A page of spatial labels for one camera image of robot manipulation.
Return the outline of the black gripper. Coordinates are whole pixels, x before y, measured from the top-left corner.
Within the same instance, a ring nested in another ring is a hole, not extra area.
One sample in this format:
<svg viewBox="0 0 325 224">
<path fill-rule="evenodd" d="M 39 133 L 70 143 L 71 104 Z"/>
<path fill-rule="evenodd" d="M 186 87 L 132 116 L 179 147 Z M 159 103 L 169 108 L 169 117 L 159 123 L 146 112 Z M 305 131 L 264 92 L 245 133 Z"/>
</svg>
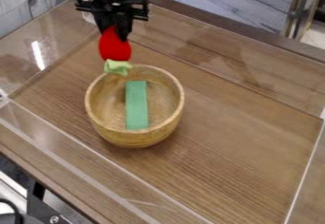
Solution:
<svg viewBox="0 0 325 224">
<path fill-rule="evenodd" d="M 110 15 L 115 15 L 115 30 L 122 42 L 132 32 L 134 19 L 149 20 L 150 0 L 76 0 L 76 10 L 94 12 L 92 17 L 100 32 L 112 25 Z"/>
</svg>

